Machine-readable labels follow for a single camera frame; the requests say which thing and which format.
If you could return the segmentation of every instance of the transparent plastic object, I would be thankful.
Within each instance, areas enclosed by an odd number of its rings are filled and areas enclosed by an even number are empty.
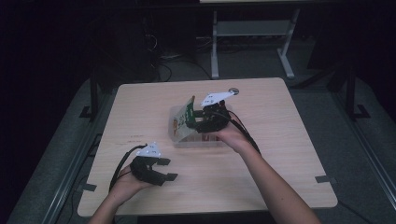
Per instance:
[[[185,137],[181,141],[176,141],[174,137],[174,117],[183,105],[176,105],[171,107],[168,122],[168,135],[172,139],[174,147],[177,148],[192,148],[192,147],[227,147],[225,143],[219,140],[216,136],[207,133],[194,132]],[[194,109],[202,109],[199,105],[194,105]]]

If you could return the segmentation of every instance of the dark background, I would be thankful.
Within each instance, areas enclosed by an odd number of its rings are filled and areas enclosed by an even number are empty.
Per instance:
[[[134,4],[111,3],[116,7]],[[108,13],[102,10],[103,1],[95,0],[6,0],[0,8],[0,222],[4,223],[74,94],[91,74],[99,76],[104,90],[126,82],[152,81],[155,71],[149,64],[155,63],[157,55],[146,51],[149,40],[145,35],[155,33],[165,45],[193,58],[195,36],[210,35],[212,19],[210,11],[173,11],[157,12],[141,22],[144,13]],[[306,7],[294,35],[318,41],[312,68],[325,69],[352,53],[359,77],[371,85],[393,119],[395,11],[393,4],[378,1]],[[234,11],[225,17],[235,15],[245,18]],[[112,63],[104,63],[109,61],[104,52],[112,52]],[[131,52],[141,57],[136,59]]]

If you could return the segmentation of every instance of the table top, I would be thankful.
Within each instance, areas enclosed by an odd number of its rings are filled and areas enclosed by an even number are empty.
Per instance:
[[[232,149],[175,148],[168,136],[171,107],[184,105],[193,95],[199,103],[209,92],[230,88],[240,93],[226,104],[244,122],[263,157],[309,206],[336,206],[331,184],[316,180],[326,174],[284,81],[253,78],[122,85],[87,180],[96,189],[84,190],[78,213],[83,217],[94,213],[129,149],[154,141],[171,162],[153,169],[178,177],[162,187],[140,191],[120,207],[119,215],[266,210],[246,165]],[[133,158],[131,155],[125,165]]]

